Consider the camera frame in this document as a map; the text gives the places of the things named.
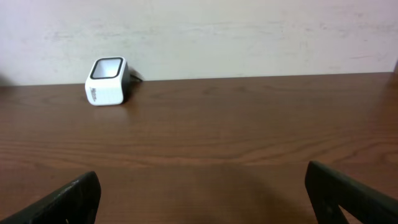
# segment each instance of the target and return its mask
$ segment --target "black plastic part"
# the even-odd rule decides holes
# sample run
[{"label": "black plastic part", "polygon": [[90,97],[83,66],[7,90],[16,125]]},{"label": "black plastic part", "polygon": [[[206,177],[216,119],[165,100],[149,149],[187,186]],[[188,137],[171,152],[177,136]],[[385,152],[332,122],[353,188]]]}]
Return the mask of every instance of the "black plastic part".
[{"label": "black plastic part", "polygon": [[100,197],[97,175],[88,172],[0,224],[94,224]]},{"label": "black plastic part", "polygon": [[319,224],[348,224],[339,205],[363,224],[398,223],[398,201],[319,162],[309,163],[305,187]]},{"label": "black plastic part", "polygon": [[[119,60],[120,60],[119,67],[118,67],[118,72],[116,73],[116,75],[113,76],[113,77],[100,77],[100,78],[94,77],[94,72],[95,72],[95,69],[97,68],[98,62],[100,62],[100,61],[102,61],[102,60],[109,60],[109,59],[119,59]],[[123,63],[123,58],[121,58],[121,57],[101,58],[101,59],[99,59],[99,60],[97,60],[97,61],[95,62],[94,68],[92,69],[91,74],[90,74],[90,78],[91,78],[91,79],[94,79],[94,80],[96,80],[96,79],[105,79],[105,78],[115,78],[115,77],[117,77],[118,75],[120,75],[120,68],[122,67],[122,63]]]}]

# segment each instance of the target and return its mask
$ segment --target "table surface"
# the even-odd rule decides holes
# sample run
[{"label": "table surface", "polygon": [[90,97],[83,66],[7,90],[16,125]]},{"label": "table surface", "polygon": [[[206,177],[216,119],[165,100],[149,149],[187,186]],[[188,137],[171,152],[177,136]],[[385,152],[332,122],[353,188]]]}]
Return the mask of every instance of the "table surface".
[{"label": "table surface", "polygon": [[316,223],[310,160],[398,198],[393,73],[0,88],[0,219],[95,170],[97,223]]}]

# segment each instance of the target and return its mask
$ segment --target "small white box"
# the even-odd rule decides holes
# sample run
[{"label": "small white box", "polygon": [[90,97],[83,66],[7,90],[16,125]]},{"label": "small white box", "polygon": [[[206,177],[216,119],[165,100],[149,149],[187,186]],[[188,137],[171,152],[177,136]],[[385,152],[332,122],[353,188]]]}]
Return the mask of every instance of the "small white box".
[{"label": "small white box", "polygon": [[129,67],[123,57],[98,59],[85,85],[87,100],[95,106],[121,104],[129,87]]}]

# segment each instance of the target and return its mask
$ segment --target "black cable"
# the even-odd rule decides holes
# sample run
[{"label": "black cable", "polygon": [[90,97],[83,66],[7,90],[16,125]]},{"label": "black cable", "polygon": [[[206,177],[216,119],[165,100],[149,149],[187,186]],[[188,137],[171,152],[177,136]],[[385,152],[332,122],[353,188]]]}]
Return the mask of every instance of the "black cable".
[{"label": "black cable", "polygon": [[130,74],[130,77],[133,78],[133,80],[135,80],[135,81],[143,82],[143,80],[136,75]]}]

